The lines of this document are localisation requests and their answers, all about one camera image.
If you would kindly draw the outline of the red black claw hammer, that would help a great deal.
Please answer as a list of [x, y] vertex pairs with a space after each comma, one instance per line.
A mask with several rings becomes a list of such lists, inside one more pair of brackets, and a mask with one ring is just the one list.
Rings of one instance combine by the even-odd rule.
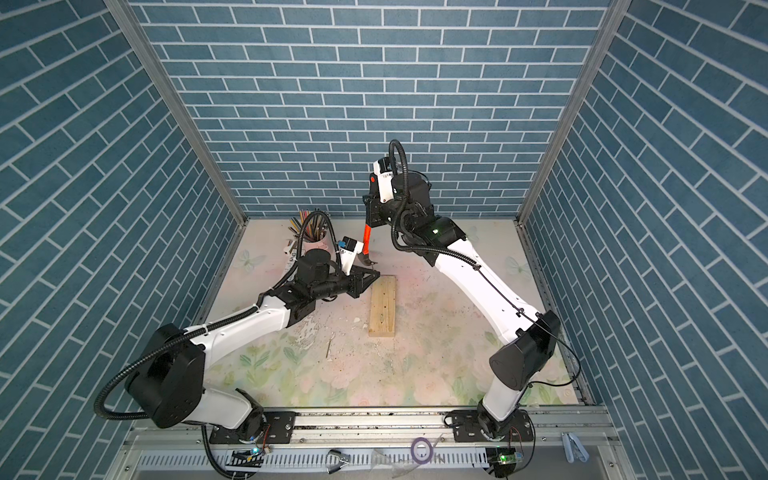
[[371, 173], [369, 176], [369, 192], [363, 196], [365, 205], [365, 227], [363, 233], [362, 253], [360, 261], [365, 266], [373, 266], [375, 262], [370, 259], [370, 241], [372, 229], [382, 224], [380, 217], [380, 192], [377, 176]]

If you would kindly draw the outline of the light wooden nail block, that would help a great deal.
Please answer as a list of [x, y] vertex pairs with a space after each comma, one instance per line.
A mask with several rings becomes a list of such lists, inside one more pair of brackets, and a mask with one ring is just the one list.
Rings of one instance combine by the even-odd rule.
[[395, 276], [381, 276], [373, 283], [368, 322], [368, 334], [371, 337], [393, 338], [395, 336], [396, 290]]

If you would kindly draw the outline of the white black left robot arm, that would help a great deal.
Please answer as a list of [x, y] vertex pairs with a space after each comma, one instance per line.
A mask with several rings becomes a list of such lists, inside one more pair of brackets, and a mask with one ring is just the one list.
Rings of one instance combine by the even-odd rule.
[[319, 300], [358, 298], [380, 277], [355, 264], [339, 267], [323, 249], [303, 254], [292, 271], [291, 279], [228, 318], [184, 330], [165, 325], [152, 335], [144, 351], [150, 359], [128, 374], [125, 389], [157, 427], [210, 424], [236, 433], [241, 442], [256, 440], [266, 425], [263, 407], [242, 389], [207, 384], [207, 371], [256, 339], [300, 322]]

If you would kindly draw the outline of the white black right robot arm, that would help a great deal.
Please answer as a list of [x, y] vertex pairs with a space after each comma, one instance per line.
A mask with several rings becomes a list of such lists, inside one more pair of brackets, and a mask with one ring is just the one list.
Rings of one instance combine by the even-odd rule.
[[490, 439], [511, 430], [532, 377], [562, 342], [553, 311], [539, 312], [484, 262], [465, 232], [435, 213], [430, 184], [418, 173], [372, 173], [363, 197], [366, 228], [387, 225], [395, 249], [415, 253], [450, 279], [484, 315], [501, 348], [489, 359], [494, 375], [478, 405], [478, 423]]

